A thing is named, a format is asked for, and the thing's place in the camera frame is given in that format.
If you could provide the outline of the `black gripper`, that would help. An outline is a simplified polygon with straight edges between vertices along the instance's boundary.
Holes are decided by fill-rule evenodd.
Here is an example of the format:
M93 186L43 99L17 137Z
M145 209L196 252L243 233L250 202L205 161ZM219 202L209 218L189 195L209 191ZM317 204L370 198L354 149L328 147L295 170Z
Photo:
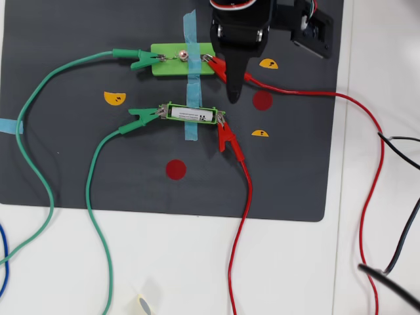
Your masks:
M224 53L226 92L231 104L241 95L250 51L257 51L274 15L274 2L269 0L210 1L213 9L210 37L216 53Z

